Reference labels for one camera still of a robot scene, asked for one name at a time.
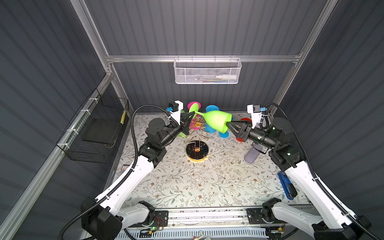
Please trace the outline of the red wine glass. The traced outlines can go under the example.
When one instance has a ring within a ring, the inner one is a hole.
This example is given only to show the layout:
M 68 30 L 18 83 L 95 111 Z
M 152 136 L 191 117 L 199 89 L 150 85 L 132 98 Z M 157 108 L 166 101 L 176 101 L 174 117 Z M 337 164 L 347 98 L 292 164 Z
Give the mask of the red wine glass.
M 249 119 L 249 118 L 242 118 L 240 121 L 248 121 L 248 122 L 252 123 L 252 120 Z M 238 142 L 243 142 L 243 140 L 240 139 L 240 138 L 236 138 L 236 140 L 237 140 Z

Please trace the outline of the green wine glass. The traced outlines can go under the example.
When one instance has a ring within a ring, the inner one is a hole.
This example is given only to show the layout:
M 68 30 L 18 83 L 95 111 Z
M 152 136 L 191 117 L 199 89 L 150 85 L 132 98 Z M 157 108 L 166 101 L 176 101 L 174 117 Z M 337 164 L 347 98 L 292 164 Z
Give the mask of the green wine glass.
M 183 132 L 181 132 L 181 133 L 178 134 L 178 137 L 180 137 L 180 138 L 185 138 L 186 136 L 187 136 L 187 135 L 184 134 Z
M 208 113 L 200 113 L 198 111 L 197 114 L 202 116 L 204 119 L 212 117 L 212 127 L 214 127 L 218 132 L 221 133 L 225 133 L 226 131 L 228 131 L 229 128 L 228 126 L 226 126 L 226 123 L 232 121 L 232 114 L 222 111 L 212 111 Z

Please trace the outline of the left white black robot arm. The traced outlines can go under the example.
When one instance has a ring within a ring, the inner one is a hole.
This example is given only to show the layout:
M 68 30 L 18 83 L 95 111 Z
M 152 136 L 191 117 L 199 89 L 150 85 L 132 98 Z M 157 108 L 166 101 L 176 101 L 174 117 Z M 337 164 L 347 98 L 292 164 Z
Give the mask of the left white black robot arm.
M 163 119 L 150 121 L 144 144 L 138 151 L 138 159 L 95 200 L 82 203 L 82 228 L 96 240 L 113 240 L 122 229 L 136 224 L 149 226 L 155 217 L 155 208 L 140 201 L 133 207 L 123 208 L 131 192 L 166 155 L 166 147 L 180 134 L 187 135 L 195 113 L 183 113 L 177 126 L 166 124 Z

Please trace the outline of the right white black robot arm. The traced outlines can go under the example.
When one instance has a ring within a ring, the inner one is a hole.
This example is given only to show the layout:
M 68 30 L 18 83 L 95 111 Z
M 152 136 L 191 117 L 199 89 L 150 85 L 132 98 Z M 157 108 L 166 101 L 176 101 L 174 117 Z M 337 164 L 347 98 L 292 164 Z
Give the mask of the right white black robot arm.
M 371 222 L 343 204 L 313 171 L 308 157 L 302 157 L 301 151 L 290 144 L 296 133 L 287 119 L 275 118 L 266 130 L 253 127 L 249 121 L 226 125 L 236 138 L 268 148 L 271 160 L 299 186 L 319 213 L 307 214 L 272 198 L 263 204 L 265 222 L 284 221 L 315 240 L 357 240 L 369 233 Z

